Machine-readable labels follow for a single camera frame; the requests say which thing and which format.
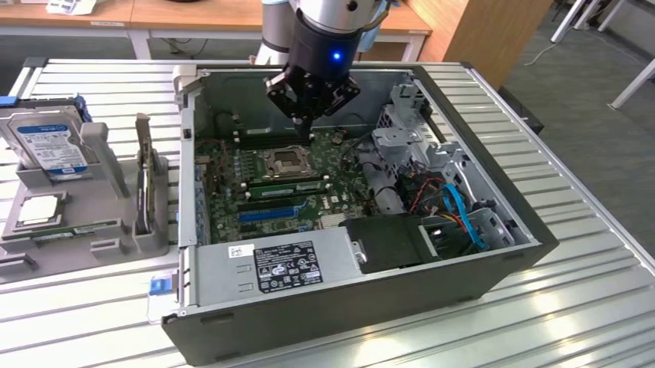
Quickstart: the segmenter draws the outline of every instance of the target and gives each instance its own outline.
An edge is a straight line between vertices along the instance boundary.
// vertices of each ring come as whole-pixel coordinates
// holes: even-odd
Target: motherboard
[[[343,129],[317,130],[307,145],[198,139],[211,242],[333,228],[377,214],[363,163],[346,155],[358,140]]]

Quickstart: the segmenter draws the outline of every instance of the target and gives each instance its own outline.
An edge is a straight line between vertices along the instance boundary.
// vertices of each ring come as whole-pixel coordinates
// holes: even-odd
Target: aluminum workbench
[[[110,126],[119,158],[137,152],[135,113],[149,113],[157,149],[174,160],[170,180],[178,182],[174,64],[181,61],[50,60],[44,68],[23,70],[12,92],[22,97],[84,94],[95,121]],[[479,74],[459,64],[425,67],[561,246],[477,301],[215,367],[655,366],[655,262]],[[4,145],[0,219],[16,190],[15,164]],[[178,188],[170,190],[177,199]],[[173,235],[175,211],[173,201]],[[146,314],[150,277],[177,263],[173,251],[146,261],[0,285],[0,367],[185,366]]]

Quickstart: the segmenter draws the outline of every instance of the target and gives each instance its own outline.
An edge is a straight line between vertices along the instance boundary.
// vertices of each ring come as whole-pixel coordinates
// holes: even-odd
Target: warning label
[[[255,249],[255,267],[262,293],[323,282],[311,241]]]
[[[74,174],[86,170],[80,148],[72,144],[71,130],[63,124],[20,126],[19,133],[42,168],[55,174]]]

